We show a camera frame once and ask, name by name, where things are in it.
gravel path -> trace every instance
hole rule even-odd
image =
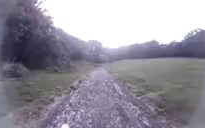
[[[48,114],[42,128],[175,128],[146,99],[121,88],[103,68]]]

white sky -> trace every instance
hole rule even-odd
[[[205,0],[48,0],[55,26],[106,47],[182,40],[205,28]]]

green grass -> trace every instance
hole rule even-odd
[[[5,80],[11,109],[22,108],[33,102],[48,104],[56,96],[68,94],[72,83],[94,67],[93,64],[79,61],[64,73],[32,71],[28,77]]]
[[[138,59],[109,64],[135,95],[151,98],[160,113],[187,124],[205,84],[205,59]]]

ground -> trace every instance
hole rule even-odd
[[[205,86],[205,59],[123,60],[106,66],[135,95],[152,99],[160,114],[184,125]]]
[[[74,85],[81,83],[80,76],[86,76],[87,72],[95,69],[95,65],[85,62],[76,62],[73,67],[66,73],[36,71],[31,72],[25,79],[0,79],[0,119],[9,122],[7,117],[18,112],[22,113],[21,117],[26,122],[39,121],[42,113],[54,110],[50,107],[44,109],[44,106],[67,97],[71,90],[75,92],[78,87],[73,86],[73,82]],[[195,114],[199,116],[194,116],[196,118],[191,122],[202,121],[202,125],[200,123],[198,126],[205,126],[205,100],[200,100],[201,95],[203,99],[205,97],[205,59],[123,60],[104,64],[104,67],[112,74],[112,80],[118,85],[117,88],[119,85],[121,88],[127,87],[139,98],[146,97],[152,100],[154,106],[158,106],[155,108],[159,115],[165,116],[167,120],[186,125]],[[111,79],[109,73],[99,71],[99,74],[101,73],[102,76],[107,74],[105,76]],[[103,79],[101,75],[97,75],[98,72],[96,75],[95,72],[93,74],[95,77],[91,76],[95,81]]]
[[[78,61],[65,72],[30,71],[23,78],[0,78],[0,121],[18,119],[14,121],[18,125],[38,122],[56,99],[70,93],[73,82],[95,67]]]
[[[121,88],[103,68],[81,80],[78,89],[61,100],[42,128],[174,128],[158,115],[149,100]]]

grass verge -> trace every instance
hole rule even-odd
[[[4,80],[10,110],[18,111],[25,122],[39,120],[45,106],[53,103],[57,97],[69,94],[72,83],[96,66],[78,61],[73,62],[70,70],[64,73],[32,71],[22,79]]]
[[[160,114],[186,125],[205,85],[204,59],[123,60],[106,65],[135,95],[152,99]]]

